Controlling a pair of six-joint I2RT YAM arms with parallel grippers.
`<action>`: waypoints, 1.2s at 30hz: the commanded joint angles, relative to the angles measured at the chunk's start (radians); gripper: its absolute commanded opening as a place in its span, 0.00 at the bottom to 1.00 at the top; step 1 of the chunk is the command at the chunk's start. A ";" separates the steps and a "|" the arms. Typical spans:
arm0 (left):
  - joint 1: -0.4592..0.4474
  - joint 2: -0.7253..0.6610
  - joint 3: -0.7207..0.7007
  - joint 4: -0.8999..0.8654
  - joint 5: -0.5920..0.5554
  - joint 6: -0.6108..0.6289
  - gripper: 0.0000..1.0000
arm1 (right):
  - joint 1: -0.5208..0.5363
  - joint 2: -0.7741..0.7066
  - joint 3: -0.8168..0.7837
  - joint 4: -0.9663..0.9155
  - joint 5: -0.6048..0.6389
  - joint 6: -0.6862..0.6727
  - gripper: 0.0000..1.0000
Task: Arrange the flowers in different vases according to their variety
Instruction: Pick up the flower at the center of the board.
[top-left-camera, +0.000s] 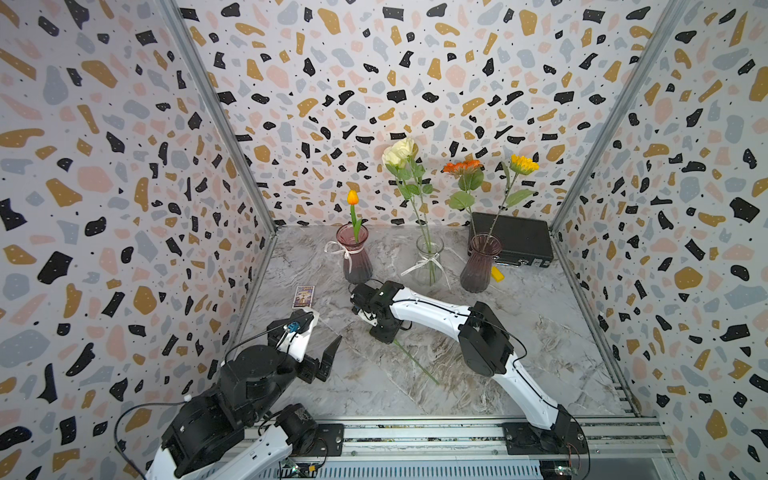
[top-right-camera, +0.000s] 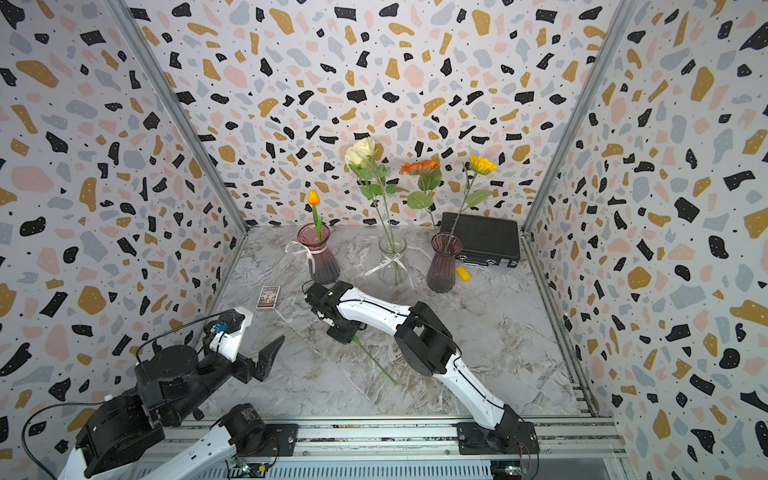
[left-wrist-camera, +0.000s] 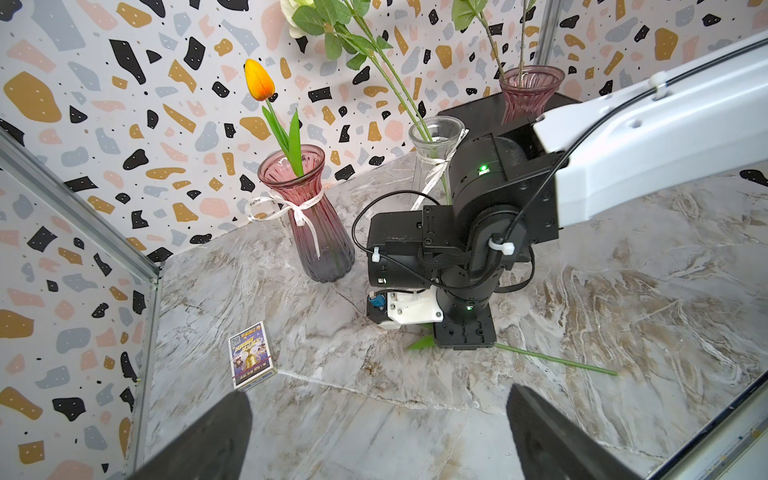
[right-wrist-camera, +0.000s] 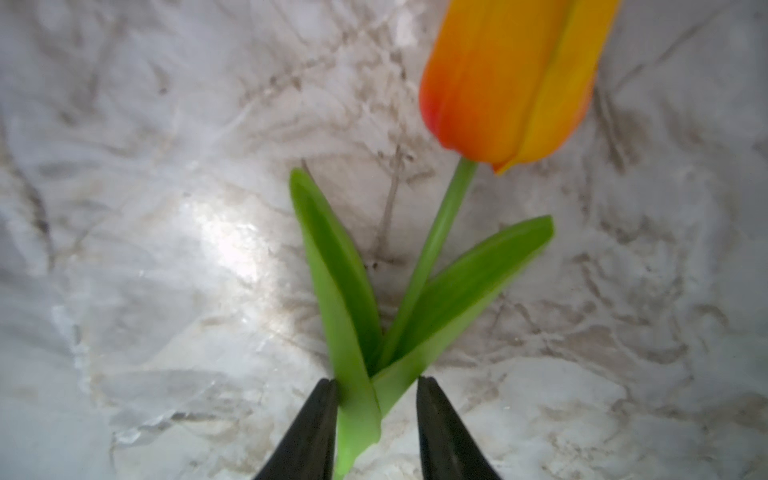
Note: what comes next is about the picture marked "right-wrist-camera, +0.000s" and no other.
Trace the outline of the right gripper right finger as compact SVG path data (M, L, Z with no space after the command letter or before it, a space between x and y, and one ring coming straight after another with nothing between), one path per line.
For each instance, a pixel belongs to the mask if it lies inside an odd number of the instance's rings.
M433 377L417 382L416 410L424 480L500 480Z

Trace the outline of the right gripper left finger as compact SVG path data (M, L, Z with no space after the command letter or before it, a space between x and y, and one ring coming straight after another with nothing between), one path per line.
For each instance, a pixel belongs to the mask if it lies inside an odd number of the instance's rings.
M338 406L338 382L319 380L276 450L253 479L332 479Z

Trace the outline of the orange tulip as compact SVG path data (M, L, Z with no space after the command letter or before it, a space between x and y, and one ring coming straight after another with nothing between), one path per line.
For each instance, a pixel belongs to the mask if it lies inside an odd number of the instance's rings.
M434 266L476 169L496 174L555 153L589 108L616 1L452 1L419 90L423 122L460 159L388 329L362 259L301 168L293 207L339 406L332 479L381 437L383 419L429 366L552 240L545 215L501 229Z

